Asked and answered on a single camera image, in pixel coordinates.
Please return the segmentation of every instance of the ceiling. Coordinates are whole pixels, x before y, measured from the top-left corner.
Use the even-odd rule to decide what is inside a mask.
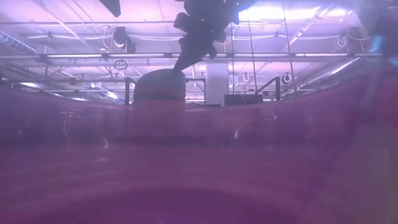
[[[137,80],[147,72],[172,68],[175,58],[150,57],[145,54],[178,53],[178,39],[183,32],[173,28],[175,17],[183,12],[183,3],[174,0],[120,0],[122,14],[114,17],[98,0],[2,0],[0,31],[31,47],[36,54],[104,54],[123,53],[112,41],[116,27],[127,28],[135,42],[136,54],[127,58],[126,70],[113,69],[116,59],[65,58],[43,63],[36,59],[12,59],[0,56],[2,67],[12,65],[38,76],[53,78],[115,78],[131,77]],[[215,43],[218,53],[249,54],[248,57],[216,58],[205,60],[184,70],[187,77],[206,75],[206,64],[228,64],[231,81],[236,89],[253,90],[256,74],[258,88],[275,76],[293,73],[298,85],[326,68],[345,63],[346,57],[257,57],[261,54],[287,53],[356,53],[368,52],[369,40],[351,41],[350,27],[363,30],[356,14],[347,9],[322,6],[317,3],[286,1],[284,11],[279,2],[259,1],[240,13],[240,25],[226,29],[225,43]],[[0,55],[21,55],[9,45],[0,45]],[[86,88],[83,84],[57,84],[61,89]],[[103,83],[102,89],[122,90],[123,82]],[[189,99],[202,99],[200,87],[188,83]]]

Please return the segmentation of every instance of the white pillar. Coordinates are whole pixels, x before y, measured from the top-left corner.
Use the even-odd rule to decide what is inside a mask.
[[[224,106],[224,95],[229,93],[229,71],[226,63],[209,63],[206,66],[206,102]]]

